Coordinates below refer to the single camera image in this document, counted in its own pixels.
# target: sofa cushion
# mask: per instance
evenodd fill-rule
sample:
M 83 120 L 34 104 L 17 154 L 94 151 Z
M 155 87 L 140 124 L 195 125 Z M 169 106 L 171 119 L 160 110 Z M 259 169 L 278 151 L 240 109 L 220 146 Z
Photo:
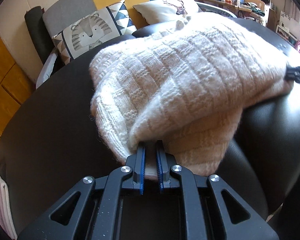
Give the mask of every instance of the sofa cushion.
M 136 31 L 124 0 L 95 11 L 52 37 L 65 64 L 112 38 Z

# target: deer head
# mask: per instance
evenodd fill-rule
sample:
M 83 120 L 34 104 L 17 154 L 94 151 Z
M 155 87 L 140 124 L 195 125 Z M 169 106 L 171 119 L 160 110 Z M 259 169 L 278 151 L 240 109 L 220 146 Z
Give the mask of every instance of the deer head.
M 175 4 L 172 4 L 172 3 L 169 3 L 167 0 L 165 0 L 163 3 L 164 4 L 168 4 L 168 5 L 170 5 L 170 6 L 174 6 L 175 8 L 177 8 L 177 12 L 176 12 L 176 14 L 177 15 L 182 15 L 184 18 L 187 16 L 187 12 L 186 12 L 186 10 L 185 10 L 185 6 L 184 6 L 184 3 L 183 3 L 183 1 L 181 1 L 181 0 L 178 0 L 179 2 L 180 2 L 180 6 L 177 6 L 177 5 L 175 5 Z

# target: white knit sweater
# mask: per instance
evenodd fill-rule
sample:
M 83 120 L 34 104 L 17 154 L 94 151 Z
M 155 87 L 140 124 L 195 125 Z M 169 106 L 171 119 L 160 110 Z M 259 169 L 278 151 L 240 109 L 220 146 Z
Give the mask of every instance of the white knit sweater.
M 90 64 L 101 137 L 124 163 L 138 142 L 163 139 L 178 164 L 213 173 L 242 110 L 287 93 L 287 58 L 255 33 L 213 13 L 101 50 Z M 155 176 L 155 169 L 147 170 Z

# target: tiger print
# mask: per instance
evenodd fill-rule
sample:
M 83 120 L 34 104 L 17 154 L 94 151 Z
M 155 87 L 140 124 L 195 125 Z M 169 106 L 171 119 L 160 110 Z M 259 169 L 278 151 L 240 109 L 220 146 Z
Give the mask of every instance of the tiger print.
M 102 43 L 100 38 L 112 32 L 109 25 L 99 17 L 98 13 L 82 19 L 77 25 L 71 26 L 71 30 L 74 50 L 88 45 L 89 49 L 92 49 L 95 47 L 94 45 Z

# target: cushion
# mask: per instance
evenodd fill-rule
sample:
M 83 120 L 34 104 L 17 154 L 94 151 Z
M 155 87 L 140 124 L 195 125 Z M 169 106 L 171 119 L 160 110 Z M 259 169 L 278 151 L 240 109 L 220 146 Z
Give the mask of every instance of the cushion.
M 104 6 L 96 7 L 93 0 L 59 0 L 50 6 L 42 16 L 44 24 L 50 37 L 57 35 L 70 24 L 86 17 L 98 9 L 117 2 L 107 3 Z
M 76 21 L 52 40 L 63 62 L 68 64 L 99 44 L 136 30 L 122 0 Z
M 180 20 L 201 11 L 194 0 L 154 0 L 133 7 L 149 24 Z

